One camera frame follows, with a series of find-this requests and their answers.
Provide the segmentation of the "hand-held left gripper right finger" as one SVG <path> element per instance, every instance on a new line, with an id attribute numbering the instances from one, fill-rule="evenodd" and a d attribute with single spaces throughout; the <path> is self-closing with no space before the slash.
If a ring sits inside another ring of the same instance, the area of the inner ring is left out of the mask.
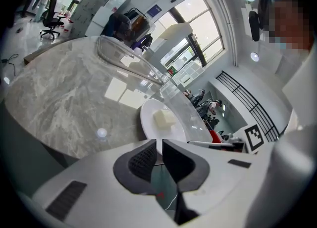
<path id="1" fill-rule="evenodd" d="M 163 162 L 178 197 L 174 219 L 162 216 L 162 227 L 245 228 L 271 153 L 269 144 L 246 154 L 164 139 Z"/>

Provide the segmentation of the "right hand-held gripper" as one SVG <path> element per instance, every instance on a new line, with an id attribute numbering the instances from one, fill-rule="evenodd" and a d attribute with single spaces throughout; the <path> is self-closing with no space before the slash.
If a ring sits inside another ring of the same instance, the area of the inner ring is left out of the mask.
<path id="1" fill-rule="evenodd" d="M 262 133 L 257 124 L 244 126 L 236 131 L 233 136 L 242 140 L 244 143 L 243 150 L 246 153 L 256 153 L 264 144 Z M 193 140 L 187 143 L 215 150 L 233 150 L 233 144 L 231 143 L 212 143 Z"/>

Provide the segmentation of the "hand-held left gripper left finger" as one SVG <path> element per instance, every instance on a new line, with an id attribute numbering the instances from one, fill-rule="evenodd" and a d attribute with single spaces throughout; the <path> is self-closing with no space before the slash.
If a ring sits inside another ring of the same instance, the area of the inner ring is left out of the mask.
<path id="1" fill-rule="evenodd" d="M 174 228 L 150 183 L 155 140 L 82 158 L 33 194 L 45 213 L 71 228 Z"/>

